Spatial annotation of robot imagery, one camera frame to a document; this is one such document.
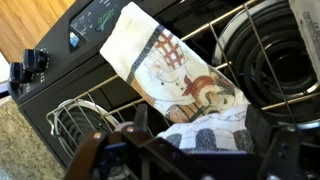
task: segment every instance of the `wire rack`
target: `wire rack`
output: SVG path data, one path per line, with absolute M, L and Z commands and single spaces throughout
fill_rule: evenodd
M 284 95 L 284 92 L 282 90 L 282 88 L 280 87 L 280 83 L 278 80 L 278 77 L 275 74 L 275 71 L 271 65 L 270 59 L 267 55 L 267 52 L 265 51 L 264 45 L 262 43 L 262 40 L 259 36 L 259 32 L 257 30 L 256 24 L 253 20 L 253 17 L 249 11 L 249 6 L 253 6 L 256 4 L 257 1 L 255 0 L 251 0 L 246 2 L 245 4 L 236 7 L 235 9 L 225 13 L 224 15 L 220 16 L 217 19 L 212 20 L 211 22 L 202 25 L 201 27 L 199 27 L 198 29 L 196 29 L 195 31 L 191 32 L 190 34 L 186 35 L 185 37 L 182 37 L 181 39 L 183 41 L 189 40 L 190 38 L 193 38 L 194 36 L 203 33 L 205 31 L 210 31 L 212 32 L 213 37 L 215 38 L 216 42 L 217 42 L 217 47 L 220 48 L 221 52 L 222 52 L 222 57 L 224 60 L 224 63 L 215 67 L 218 70 L 222 70 L 224 68 L 228 68 L 229 71 L 232 74 L 233 80 L 235 82 L 235 84 L 239 86 L 239 82 L 237 81 L 235 72 L 232 69 L 232 63 L 231 60 L 227 58 L 227 55 L 224 51 L 224 48 L 219 40 L 219 37 L 215 31 L 215 25 L 217 25 L 218 23 L 220 23 L 221 21 L 230 18 L 234 15 L 236 15 L 237 13 L 239 13 L 240 11 L 245 12 L 247 15 L 247 18 L 250 22 L 250 25 L 253 29 L 254 32 L 254 36 L 257 38 L 259 46 L 263 52 L 263 56 L 270 68 L 270 71 L 272 73 L 273 78 L 275 79 L 276 82 L 276 86 L 279 89 L 279 92 L 281 94 L 281 97 L 283 99 L 283 102 L 280 103 L 276 103 L 276 104 L 272 104 L 272 105 L 268 105 L 265 107 L 262 107 L 262 110 L 272 110 L 275 108 L 279 108 L 279 107 L 286 107 L 288 113 L 291 115 L 291 120 L 292 120 L 292 124 L 295 126 L 298 126 L 299 128 L 302 129 L 306 129 L 306 128 L 310 128 L 310 127 L 317 127 L 319 126 L 319 120 L 314 120 L 314 121 L 309 121 L 307 123 L 297 123 L 295 120 L 295 117 L 293 116 L 292 113 L 292 109 L 291 109 L 291 105 L 295 104 L 295 103 L 299 103 L 299 102 L 303 102 L 306 100 L 310 100 L 316 96 L 320 96 L 319 92 L 316 93 L 311 93 L 311 94 L 306 94 L 304 96 L 301 97 L 297 97 L 297 98 L 292 98 L 290 100 L 288 100 L 288 98 Z M 102 82 L 101 84 L 89 89 L 88 91 L 84 92 L 83 94 L 78 95 L 77 97 L 75 97 L 72 100 L 68 100 L 65 101 L 64 103 L 62 103 L 58 108 L 52 110 L 51 112 L 49 112 L 47 114 L 47 121 L 50 123 L 52 129 L 51 129 L 51 135 L 58 137 L 61 144 L 63 145 L 63 147 L 65 148 L 65 150 L 68 152 L 70 157 L 73 157 L 74 155 L 74 148 L 76 148 L 79 144 L 79 142 L 73 137 L 72 135 L 72 131 L 79 131 L 80 134 L 85 134 L 85 132 L 81 132 L 81 124 L 77 124 L 75 121 L 75 118 L 72 117 L 72 113 L 70 112 L 71 108 L 77 107 L 80 112 L 82 112 L 82 115 L 84 117 L 85 122 L 89 127 L 89 129 L 91 128 L 91 131 L 93 130 L 97 130 L 99 129 L 99 127 L 104 127 L 103 129 L 105 129 L 106 131 L 112 133 L 114 131 L 114 128 L 123 123 L 126 122 L 125 118 L 124 118 L 124 113 L 125 110 L 127 109 L 133 109 L 136 110 L 137 105 L 140 103 L 143 103 L 144 100 L 143 99 L 138 99 L 132 102 L 129 102 L 121 107 L 118 107 L 114 110 L 111 110 L 109 112 L 105 111 L 104 109 L 102 109 L 101 107 L 99 107 L 99 105 L 97 105 L 97 103 L 95 102 L 92 93 L 95 92 L 97 89 L 103 87 L 103 86 L 107 86 L 108 84 L 110 84 L 111 82 L 115 81 L 116 79 L 118 79 L 119 76 L 118 75 L 114 75 L 113 77 L 107 79 L 106 81 Z M 88 117 L 88 115 L 86 115 L 85 110 L 84 110 L 84 106 L 82 105 L 84 103 L 83 99 L 88 99 L 88 102 L 86 101 L 86 104 L 91 104 L 90 108 L 91 110 L 94 110 L 95 112 L 99 113 L 100 117 L 102 117 L 102 121 L 100 124 L 98 125 L 94 125 L 92 124 L 90 118 Z M 68 129 L 68 127 L 66 127 L 66 125 L 62 122 L 62 120 L 59 118 L 59 116 L 61 115 L 62 111 L 64 111 L 72 120 L 72 122 L 74 123 L 73 129 L 70 130 Z M 164 116 L 161 117 L 163 120 L 163 124 L 165 125 L 166 128 L 170 127 L 172 125 L 172 123 L 170 121 L 168 121 L 168 119 L 166 119 Z M 156 135 L 155 132 L 153 132 L 151 130 L 150 127 L 148 127 L 148 132 L 154 136 Z

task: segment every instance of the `wooden floor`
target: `wooden floor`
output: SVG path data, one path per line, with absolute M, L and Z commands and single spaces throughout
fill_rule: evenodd
M 0 51 L 19 62 L 75 0 L 0 0 Z

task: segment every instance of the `dish rack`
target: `dish rack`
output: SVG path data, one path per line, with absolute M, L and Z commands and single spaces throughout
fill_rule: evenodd
M 258 41 L 258 46 L 261 48 L 263 57 L 265 58 L 266 63 L 270 68 L 270 74 L 275 80 L 275 85 L 276 87 L 278 87 L 278 91 L 283 100 L 282 102 L 263 106 L 261 109 L 265 111 L 269 111 L 276 108 L 285 107 L 286 110 L 288 111 L 288 114 L 291 117 L 292 124 L 297 125 L 301 129 L 318 127 L 320 124 L 320 120 L 313 120 L 313 121 L 307 121 L 307 122 L 301 122 L 301 123 L 296 122 L 296 119 L 293 115 L 294 112 L 292 111 L 291 106 L 299 102 L 304 102 L 304 101 L 313 99 L 319 96 L 320 92 L 315 92 L 315 90 L 312 90 L 311 93 L 305 92 L 302 96 L 293 97 L 293 98 L 292 97 L 288 98 L 284 94 L 283 89 L 280 88 L 281 83 L 279 81 L 279 78 L 275 73 L 275 70 L 265 50 L 265 45 L 263 44 L 263 40 L 260 38 L 259 31 L 255 24 L 253 13 L 256 10 L 254 8 L 252 9 L 249 8 L 249 7 L 253 7 L 253 5 L 256 5 L 256 3 L 257 3 L 256 0 L 250 0 L 247 3 L 243 4 L 242 6 L 236 7 L 235 9 L 225 13 L 219 18 L 214 19 L 211 22 L 202 25 L 201 27 L 191 32 L 190 34 L 182 37 L 181 40 L 182 41 L 189 40 L 200 33 L 210 30 L 212 32 L 214 39 L 217 42 L 216 47 L 218 49 L 216 50 L 220 51 L 220 55 L 222 57 L 221 59 L 223 59 L 224 61 L 224 63 L 221 63 L 215 68 L 220 71 L 225 71 L 225 69 L 227 69 L 229 71 L 229 77 L 232 77 L 232 81 L 235 83 L 235 85 L 241 88 L 240 83 L 236 78 L 236 72 L 234 72 L 234 69 L 232 67 L 234 63 L 232 62 L 231 59 L 227 57 L 227 53 L 225 52 L 224 47 L 226 43 L 222 42 L 221 37 L 220 38 L 218 37 L 214 26 L 224 21 L 225 19 L 235 15 L 236 15 L 235 18 L 239 18 L 240 16 L 243 16 L 243 17 L 246 16 L 254 32 L 253 36 L 255 36 Z M 128 120 L 129 121 L 132 120 L 132 119 L 125 118 L 125 116 L 128 116 L 127 114 L 127 112 L 129 112 L 128 109 L 130 109 L 130 112 L 132 113 L 132 116 L 131 115 L 130 116 L 133 118 L 134 112 L 137 109 L 138 104 L 144 103 L 143 99 L 138 99 L 138 100 L 129 102 L 121 107 L 118 107 L 116 109 L 113 109 L 109 112 L 107 112 L 106 110 L 101 108 L 98 104 L 96 104 L 96 100 L 92 96 L 92 92 L 96 91 L 100 87 L 108 86 L 111 82 L 113 82 L 118 78 L 119 78 L 118 75 L 114 75 L 113 77 L 107 79 L 101 84 L 87 90 L 83 94 L 78 95 L 74 99 L 63 102 L 59 107 L 57 107 L 56 109 L 52 110 L 47 114 L 47 117 L 46 117 L 47 121 L 51 125 L 51 135 L 59 139 L 63 148 L 66 150 L 66 152 L 71 158 L 74 156 L 75 149 L 78 147 L 79 143 L 81 142 L 83 135 L 95 130 L 105 130 L 108 133 L 112 133 L 119 124 L 127 122 Z M 72 111 L 75 108 L 78 109 L 77 113 Z M 83 120 L 81 122 L 77 122 L 76 118 L 80 116 L 82 116 Z M 61 118 L 61 117 L 68 117 L 71 119 L 71 121 L 69 121 L 68 124 L 66 124 L 64 122 L 64 118 Z M 172 122 L 170 122 L 166 117 L 161 116 L 160 118 L 162 119 L 161 123 L 162 125 L 164 125 L 163 127 L 168 128 L 172 125 Z M 151 127 L 148 127 L 147 129 L 152 136 L 156 136 L 156 132 L 153 131 Z

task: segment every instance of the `dish towel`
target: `dish towel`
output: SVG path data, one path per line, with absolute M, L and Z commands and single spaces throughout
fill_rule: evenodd
M 241 149 L 237 148 L 234 135 L 246 131 L 244 118 L 234 116 L 236 119 L 222 122 L 217 119 L 219 114 L 210 114 L 245 105 L 232 111 L 235 114 L 243 113 L 249 103 L 243 93 L 136 4 L 131 2 L 122 9 L 119 20 L 100 53 L 124 81 L 168 119 L 176 123 L 194 122 L 188 124 L 189 130 L 198 131 L 199 127 L 192 126 L 207 121 L 195 120 L 200 117 L 209 118 L 210 123 L 201 127 L 214 131 L 214 141 L 229 139 L 226 141 L 228 145 L 218 148 Z M 161 136 L 173 137 L 169 133 L 173 132 L 172 128 Z M 197 133 L 186 133 L 196 138 Z M 240 134 L 245 134 L 240 139 L 248 139 L 248 133 Z M 177 147 L 191 148 L 183 145 L 188 144 L 187 142 L 181 143 Z

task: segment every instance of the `oven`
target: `oven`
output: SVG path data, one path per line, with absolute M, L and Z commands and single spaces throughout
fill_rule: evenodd
M 273 121 L 305 130 L 320 125 L 319 82 L 287 0 L 134 2 Z M 24 52 L 24 63 L 11 64 L 10 95 L 64 168 L 85 135 L 112 133 L 132 121 L 144 102 L 99 54 L 128 3 L 77 0 L 34 49 Z M 150 113 L 152 136 L 172 125 L 156 110 Z M 124 171 L 115 170 L 114 177 Z

